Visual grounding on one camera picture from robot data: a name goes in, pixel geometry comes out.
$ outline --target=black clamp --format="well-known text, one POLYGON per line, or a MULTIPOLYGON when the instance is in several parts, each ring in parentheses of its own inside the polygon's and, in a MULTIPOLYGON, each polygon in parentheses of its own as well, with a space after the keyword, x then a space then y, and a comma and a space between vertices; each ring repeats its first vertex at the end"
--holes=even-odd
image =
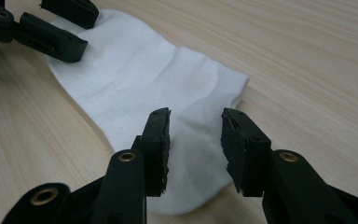
POLYGON ((244 197, 262 197, 268 223, 358 223, 358 198, 324 183, 307 160, 271 141, 243 112, 225 108, 221 144, 244 197))
MULTIPOLYGON (((78 1, 60 1, 62 4, 70 2, 71 4, 68 6, 72 7, 71 10, 55 2, 56 1, 43 1, 42 5, 52 12, 55 11, 54 8, 56 7, 57 12, 60 12, 60 16, 70 18, 70 21, 75 21, 81 26, 92 27, 98 17, 98 9, 96 9, 90 1, 87 1, 88 4, 86 6, 78 1), (74 20, 74 12, 78 13, 78 18, 81 19, 74 20)), ((26 12, 22 14, 19 23, 15 22, 13 15, 5 9, 5 1, 0 0, 0 42, 10 43, 13 39, 16 39, 25 46, 66 63, 80 61, 88 45, 86 40, 59 29, 26 12)))
POLYGON ((31 189, 3 224, 146 223, 146 196, 160 196, 167 184, 170 113, 152 112, 131 149, 113 155, 105 176, 74 192, 60 183, 31 189))

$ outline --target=white fabric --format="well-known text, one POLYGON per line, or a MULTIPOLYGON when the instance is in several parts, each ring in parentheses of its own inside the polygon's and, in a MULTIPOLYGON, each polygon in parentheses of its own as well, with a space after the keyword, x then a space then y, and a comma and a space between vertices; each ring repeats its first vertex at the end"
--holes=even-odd
POLYGON ((149 210, 189 212, 230 183, 220 115, 236 107, 248 76, 174 46, 123 12, 101 10, 91 30, 60 18, 53 24, 89 41, 79 63, 48 57, 48 64, 115 151, 131 147, 152 111, 172 111, 168 186, 162 197, 147 198, 149 210))

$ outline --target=wood grain surface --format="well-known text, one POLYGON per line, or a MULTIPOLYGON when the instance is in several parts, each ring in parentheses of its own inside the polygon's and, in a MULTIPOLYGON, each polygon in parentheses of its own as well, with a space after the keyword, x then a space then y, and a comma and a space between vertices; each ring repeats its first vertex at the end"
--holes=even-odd
MULTIPOLYGON (((358 195, 358 1, 92 1, 137 17, 173 44, 250 75, 238 109, 272 140, 302 154, 330 185, 358 195)), ((7 0, 55 15, 40 2, 7 0)), ((104 175, 113 149, 49 71, 45 55, 0 43, 0 222, 22 194, 104 175)), ((266 223, 260 199, 231 185, 189 214, 149 223, 266 223)))

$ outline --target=towel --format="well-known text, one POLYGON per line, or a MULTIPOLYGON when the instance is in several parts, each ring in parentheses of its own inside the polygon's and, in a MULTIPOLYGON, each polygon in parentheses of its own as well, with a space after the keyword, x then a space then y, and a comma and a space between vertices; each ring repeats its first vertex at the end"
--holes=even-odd
POLYGON ((62 18, 52 23, 89 41, 80 62, 48 57, 48 65, 114 151, 131 148, 152 111, 172 111, 167 189, 147 198, 149 210, 187 213, 232 181, 220 146, 220 115, 224 107, 236 107, 247 75, 173 45, 120 11, 101 10, 90 30, 62 18))

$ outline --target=light wood surface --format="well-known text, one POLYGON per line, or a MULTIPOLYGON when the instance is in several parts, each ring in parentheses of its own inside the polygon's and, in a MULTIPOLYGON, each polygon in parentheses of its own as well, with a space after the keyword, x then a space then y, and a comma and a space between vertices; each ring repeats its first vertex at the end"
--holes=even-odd
MULTIPOLYGON (((238 109, 302 154, 328 183, 358 195, 358 1, 93 1, 137 17, 175 45, 250 75, 238 109)), ((8 1, 50 21, 38 1, 8 1)), ((113 150, 48 69, 45 56, 0 43, 0 222, 29 189, 72 190, 104 175, 113 150)), ((231 185, 189 214, 149 223, 266 223, 260 199, 231 185)))

